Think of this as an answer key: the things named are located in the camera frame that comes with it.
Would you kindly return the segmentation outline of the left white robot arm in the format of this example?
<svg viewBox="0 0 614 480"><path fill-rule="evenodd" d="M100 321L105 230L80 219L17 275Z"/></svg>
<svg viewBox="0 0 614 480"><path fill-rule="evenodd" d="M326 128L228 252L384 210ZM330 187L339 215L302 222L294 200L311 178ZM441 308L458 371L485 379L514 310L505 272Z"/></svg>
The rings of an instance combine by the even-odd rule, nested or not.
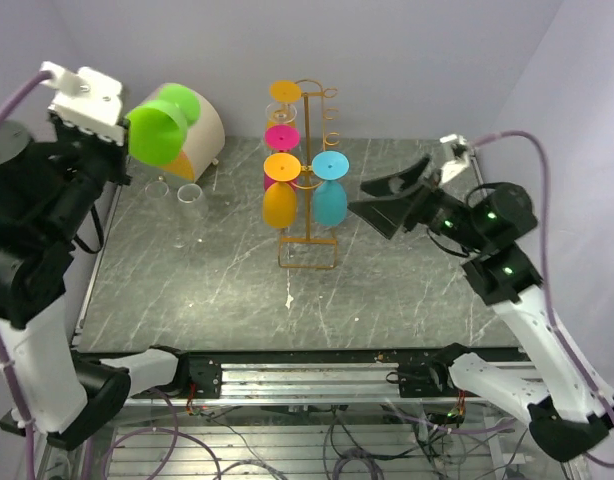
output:
<svg viewBox="0 0 614 480"><path fill-rule="evenodd" d="M183 395L191 373L188 356L170 347L102 360L71 348L64 276L104 187L130 181L127 145L56 114L49 121L52 142L16 121L0 125L0 366L14 400L0 428L22 437L39 431L69 451L131 396L152 388Z"/></svg>

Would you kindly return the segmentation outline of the clear wine glass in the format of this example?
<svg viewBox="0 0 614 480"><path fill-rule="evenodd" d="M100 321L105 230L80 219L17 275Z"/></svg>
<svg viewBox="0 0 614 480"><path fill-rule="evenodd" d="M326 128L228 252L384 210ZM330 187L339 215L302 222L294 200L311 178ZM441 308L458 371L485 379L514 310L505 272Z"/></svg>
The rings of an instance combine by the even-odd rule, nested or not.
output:
<svg viewBox="0 0 614 480"><path fill-rule="evenodd" d="M178 189L177 203L181 215L188 220L199 221L208 212L205 193L195 183L185 184Z"/></svg>
<svg viewBox="0 0 614 480"><path fill-rule="evenodd" d="M294 104L272 102L265 110L266 127L271 128L276 125L289 125L296 127L297 109Z"/></svg>
<svg viewBox="0 0 614 480"><path fill-rule="evenodd" d="M174 248L183 248L186 241L181 230L176 199L169 185L163 180L152 181L144 188L144 194L154 214L155 230L164 235Z"/></svg>

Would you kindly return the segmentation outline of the yellow wine glass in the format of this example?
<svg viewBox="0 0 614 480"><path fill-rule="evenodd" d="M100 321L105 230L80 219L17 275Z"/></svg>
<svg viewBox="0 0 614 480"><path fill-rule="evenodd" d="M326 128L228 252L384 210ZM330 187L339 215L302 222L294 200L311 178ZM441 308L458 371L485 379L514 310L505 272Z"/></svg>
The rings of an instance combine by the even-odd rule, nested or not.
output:
<svg viewBox="0 0 614 480"><path fill-rule="evenodd" d="M275 153L265 160L263 168L272 181L263 196L263 220L272 228L287 228L297 214L297 195L292 182L301 174L301 163L292 154Z"/></svg>
<svg viewBox="0 0 614 480"><path fill-rule="evenodd" d="M269 88L269 93L272 102L291 103L295 106L302 97L300 86L289 80L278 80L272 83Z"/></svg>

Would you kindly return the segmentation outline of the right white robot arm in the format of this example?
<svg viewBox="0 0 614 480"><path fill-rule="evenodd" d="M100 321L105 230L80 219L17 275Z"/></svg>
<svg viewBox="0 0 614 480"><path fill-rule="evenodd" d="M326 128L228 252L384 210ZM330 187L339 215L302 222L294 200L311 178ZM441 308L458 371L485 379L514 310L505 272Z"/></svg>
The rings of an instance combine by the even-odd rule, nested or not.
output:
<svg viewBox="0 0 614 480"><path fill-rule="evenodd" d="M468 169L468 157L427 173L430 161L425 156L406 170L362 182L367 197L349 203L349 211L386 239L421 225L433 238L457 243L467 282L511 330L541 380L529 382L453 343L432 360L429 387L442 396L457 389L491 402L525 424L556 461L587 453L614 431L614 391L603 382L587 384L577 367L579 350L547 305L547 283L517 243L538 225L530 197L516 184L496 182L483 185L486 194L477 202L458 199L444 187Z"/></svg>

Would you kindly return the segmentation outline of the green plastic wine glass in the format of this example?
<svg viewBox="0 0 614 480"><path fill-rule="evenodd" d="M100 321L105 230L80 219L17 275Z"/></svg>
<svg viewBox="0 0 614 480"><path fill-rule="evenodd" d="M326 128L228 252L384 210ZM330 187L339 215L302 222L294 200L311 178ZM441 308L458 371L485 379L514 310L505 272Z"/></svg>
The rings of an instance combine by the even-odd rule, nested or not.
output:
<svg viewBox="0 0 614 480"><path fill-rule="evenodd" d="M176 83L164 85L153 99L127 113L129 155L152 166L173 162L200 113L193 90Z"/></svg>

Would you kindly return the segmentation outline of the pink plastic wine glass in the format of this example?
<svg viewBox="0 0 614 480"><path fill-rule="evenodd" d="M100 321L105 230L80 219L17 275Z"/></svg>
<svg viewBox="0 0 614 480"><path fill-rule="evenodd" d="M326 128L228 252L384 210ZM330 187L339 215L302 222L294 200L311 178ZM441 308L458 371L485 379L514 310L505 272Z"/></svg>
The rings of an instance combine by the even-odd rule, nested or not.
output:
<svg viewBox="0 0 614 480"><path fill-rule="evenodd" d="M264 140L271 149L263 164L264 190L277 182L290 183L296 180L302 165L291 151L299 144L298 130L290 125L277 124L266 130Z"/></svg>

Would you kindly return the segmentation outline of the yellow wine glass back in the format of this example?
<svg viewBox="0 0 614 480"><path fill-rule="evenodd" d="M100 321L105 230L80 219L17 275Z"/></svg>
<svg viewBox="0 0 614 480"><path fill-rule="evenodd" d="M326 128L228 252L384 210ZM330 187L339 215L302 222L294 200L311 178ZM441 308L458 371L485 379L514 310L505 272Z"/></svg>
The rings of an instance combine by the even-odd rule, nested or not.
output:
<svg viewBox="0 0 614 480"><path fill-rule="evenodd" d="M301 163L292 154L275 153L265 160L263 168L272 181L263 196L263 220L272 228L287 228L297 214L297 195L292 182L301 174Z"/></svg>

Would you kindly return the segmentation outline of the yellow wine glass front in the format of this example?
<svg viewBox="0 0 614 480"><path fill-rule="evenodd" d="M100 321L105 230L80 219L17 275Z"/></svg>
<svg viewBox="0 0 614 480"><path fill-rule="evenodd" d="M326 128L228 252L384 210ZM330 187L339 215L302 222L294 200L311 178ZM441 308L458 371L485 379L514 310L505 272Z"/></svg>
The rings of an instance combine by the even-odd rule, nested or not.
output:
<svg viewBox="0 0 614 480"><path fill-rule="evenodd" d="M269 93L272 102L291 103L295 106L302 97L300 86L289 80L278 80L272 83L269 88Z"/></svg>

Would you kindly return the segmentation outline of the blue plastic wine glass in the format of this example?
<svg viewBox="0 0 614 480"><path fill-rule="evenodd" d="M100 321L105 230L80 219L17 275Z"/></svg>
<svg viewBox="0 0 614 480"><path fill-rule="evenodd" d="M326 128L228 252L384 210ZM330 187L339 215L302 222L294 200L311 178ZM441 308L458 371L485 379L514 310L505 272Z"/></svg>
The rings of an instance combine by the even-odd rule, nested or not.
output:
<svg viewBox="0 0 614 480"><path fill-rule="evenodd" d="M322 181L313 194L314 219L323 226L336 227L347 212L347 195L340 180L349 171L349 161L340 152L324 151L314 157L312 171Z"/></svg>

